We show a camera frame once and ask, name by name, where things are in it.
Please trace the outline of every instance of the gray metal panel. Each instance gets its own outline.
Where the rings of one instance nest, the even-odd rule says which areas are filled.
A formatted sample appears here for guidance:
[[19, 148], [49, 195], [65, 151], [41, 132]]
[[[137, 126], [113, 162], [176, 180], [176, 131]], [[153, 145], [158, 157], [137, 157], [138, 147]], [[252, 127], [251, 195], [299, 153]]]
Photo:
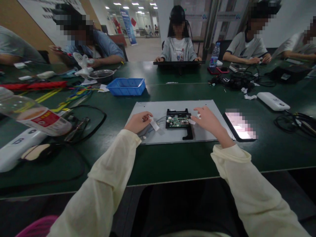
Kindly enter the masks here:
[[[159, 101], [159, 102], [136, 102], [128, 121], [134, 114], [149, 111], [153, 114], [154, 120], [157, 121], [163, 116], [166, 116], [167, 109], [174, 109], [176, 111], [184, 111], [188, 109], [191, 115], [197, 116], [198, 112], [193, 109], [196, 107], [203, 107], [206, 105], [218, 118], [224, 128], [226, 128], [229, 136], [235, 140], [235, 137], [228, 128], [223, 116], [218, 110], [213, 100], [188, 100], [188, 101]], [[160, 129], [155, 132], [152, 131], [146, 135], [146, 139], [142, 144], [165, 144], [165, 143], [187, 143], [187, 142], [204, 142], [216, 141], [217, 139], [208, 131], [201, 128], [199, 125], [191, 125], [193, 132], [193, 140], [182, 140], [187, 135], [187, 130], [183, 129], [166, 129], [165, 122], [159, 124]]]

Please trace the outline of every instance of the bottle label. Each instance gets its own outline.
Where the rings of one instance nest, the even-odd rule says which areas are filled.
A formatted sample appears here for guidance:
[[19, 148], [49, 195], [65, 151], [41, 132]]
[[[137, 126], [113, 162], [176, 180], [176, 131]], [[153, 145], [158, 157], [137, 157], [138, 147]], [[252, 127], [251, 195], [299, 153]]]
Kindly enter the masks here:
[[25, 111], [17, 119], [26, 126], [36, 128], [50, 136], [61, 136], [70, 131], [70, 122], [48, 108], [33, 108]]
[[210, 60], [210, 65], [216, 65], [217, 64], [217, 60], [218, 60], [218, 57], [212, 57], [211, 60]]

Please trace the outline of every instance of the ceiling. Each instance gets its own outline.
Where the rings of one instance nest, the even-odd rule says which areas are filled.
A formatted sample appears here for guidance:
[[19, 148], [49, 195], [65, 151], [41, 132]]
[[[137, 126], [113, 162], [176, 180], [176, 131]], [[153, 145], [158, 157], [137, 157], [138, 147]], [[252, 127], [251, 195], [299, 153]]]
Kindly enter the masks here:
[[157, 9], [154, 9], [153, 7], [157, 7], [155, 5], [150, 5], [153, 3], [156, 3], [156, 0], [100, 0], [103, 1], [106, 7], [109, 7], [110, 9], [107, 9], [108, 11], [116, 11], [119, 12], [120, 8], [123, 7], [129, 7], [129, 9], [134, 10], [136, 12], [142, 11], [142, 12], [151, 12], [156, 13]]

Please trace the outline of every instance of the white power bank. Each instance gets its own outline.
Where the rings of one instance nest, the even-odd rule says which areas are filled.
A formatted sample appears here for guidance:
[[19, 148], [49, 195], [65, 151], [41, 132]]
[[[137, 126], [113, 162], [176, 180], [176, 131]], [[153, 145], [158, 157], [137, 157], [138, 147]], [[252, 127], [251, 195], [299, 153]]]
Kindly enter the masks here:
[[259, 92], [257, 97], [274, 111], [288, 110], [291, 107], [270, 92]]

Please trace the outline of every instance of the metal bowl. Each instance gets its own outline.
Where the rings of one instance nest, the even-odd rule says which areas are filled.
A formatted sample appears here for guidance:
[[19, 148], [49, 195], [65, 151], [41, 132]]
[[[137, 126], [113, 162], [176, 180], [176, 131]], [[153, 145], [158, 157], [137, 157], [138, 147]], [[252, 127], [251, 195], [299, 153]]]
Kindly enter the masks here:
[[112, 70], [98, 70], [90, 72], [89, 78], [95, 79], [99, 83], [108, 83], [113, 81], [113, 74]]

